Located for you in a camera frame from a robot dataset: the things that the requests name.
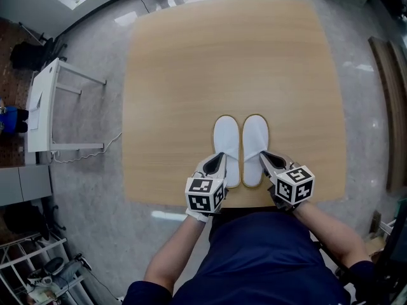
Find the table top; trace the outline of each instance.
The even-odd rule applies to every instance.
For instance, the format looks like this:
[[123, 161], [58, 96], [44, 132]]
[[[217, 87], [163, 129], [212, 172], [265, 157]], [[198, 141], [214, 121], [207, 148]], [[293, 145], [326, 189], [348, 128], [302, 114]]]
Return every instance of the table top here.
[[30, 153], [50, 150], [52, 105], [59, 71], [58, 62], [59, 59], [56, 58], [48, 64], [32, 82], [30, 100], [37, 98], [41, 94], [41, 103], [39, 107], [38, 128], [34, 130], [29, 128], [27, 132], [27, 145]]
[[[313, 201], [345, 190], [338, 78], [312, 6], [295, 0], [211, 0], [137, 19], [123, 98], [127, 198], [185, 205], [187, 177], [211, 155], [218, 117], [242, 128], [261, 114], [269, 149], [315, 174]], [[240, 170], [243, 170], [242, 154]], [[273, 205], [270, 181], [231, 189], [223, 207]]]

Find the table leg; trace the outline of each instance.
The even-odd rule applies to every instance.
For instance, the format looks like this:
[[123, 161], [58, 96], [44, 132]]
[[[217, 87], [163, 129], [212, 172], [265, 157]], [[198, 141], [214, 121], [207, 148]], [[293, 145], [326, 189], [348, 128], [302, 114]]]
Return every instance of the table leg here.
[[57, 88], [59, 88], [61, 90], [65, 90], [67, 92], [75, 93], [75, 94], [78, 94], [78, 95], [82, 94], [82, 90], [77, 89], [77, 88], [73, 88], [73, 87], [70, 87], [70, 86], [67, 86], [67, 85], [64, 85], [64, 84], [60, 84], [60, 83], [57, 83]]
[[52, 144], [51, 151], [79, 150], [79, 149], [103, 149], [104, 144]]
[[59, 60], [58, 64], [61, 68], [64, 68], [66, 71], [69, 71], [73, 74], [77, 74], [78, 76], [84, 77], [86, 79], [95, 81], [96, 83], [106, 85], [106, 79], [83, 72], [81, 69], [74, 67], [73, 65], [67, 64], [66, 62], [61, 60]]

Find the forearm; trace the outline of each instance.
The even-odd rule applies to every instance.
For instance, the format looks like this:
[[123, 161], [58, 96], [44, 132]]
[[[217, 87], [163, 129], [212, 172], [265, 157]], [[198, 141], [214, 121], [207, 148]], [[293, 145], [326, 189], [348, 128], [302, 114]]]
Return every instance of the forearm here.
[[346, 267], [359, 261], [370, 261], [361, 237], [350, 227], [305, 201], [294, 215]]
[[184, 270], [204, 227], [204, 222], [187, 216], [174, 235], [153, 257], [144, 280], [157, 283], [172, 293], [174, 283]]

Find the wall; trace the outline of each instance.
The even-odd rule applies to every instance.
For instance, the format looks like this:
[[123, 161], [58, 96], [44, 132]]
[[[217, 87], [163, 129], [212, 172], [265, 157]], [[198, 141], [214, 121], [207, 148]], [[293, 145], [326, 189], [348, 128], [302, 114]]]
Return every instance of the wall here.
[[110, 0], [0, 0], [0, 17], [56, 37]]

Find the white cable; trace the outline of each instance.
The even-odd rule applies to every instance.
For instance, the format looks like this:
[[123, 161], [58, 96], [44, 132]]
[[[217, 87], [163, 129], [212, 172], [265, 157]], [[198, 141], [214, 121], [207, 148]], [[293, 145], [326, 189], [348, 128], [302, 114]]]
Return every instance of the white cable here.
[[110, 147], [110, 145], [112, 144], [112, 142], [115, 141], [115, 140], [117, 140], [117, 139], [119, 139], [119, 137], [121, 136], [122, 133], [123, 133], [123, 132], [120, 132], [117, 136], [115, 136], [115, 138], [113, 138], [113, 139], [107, 144], [106, 148], [104, 148], [103, 151], [99, 151], [99, 152], [97, 152], [96, 154], [90, 154], [90, 155], [88, 155], [88, 156], [81, 156], [81, 157], [79, 157], [79, 158], [70, 159], [70, 160], [58, 160], [57, 157], [55, 156], [55, 154], [58, 154], [58, 155], [59, 155], [59, 151], [52, 151], [52, 152], [51, 152], [51, 153], [52, 153], [52, 160], [55, 160], [57, 163], [60, 163], [60, 164], [63, 164], [63, 163], [73, 163], [74, 161], [77, 161], [77, 160], [87, 159], [87, 158], [89, 158], [89, 157], [91, 157], [91, 156], [95, 157], [95, 156], [97, 156], [97, 155], [99, 155], [99, 154], [104, 154], [104, 153], [109, 149], [109, 147]]

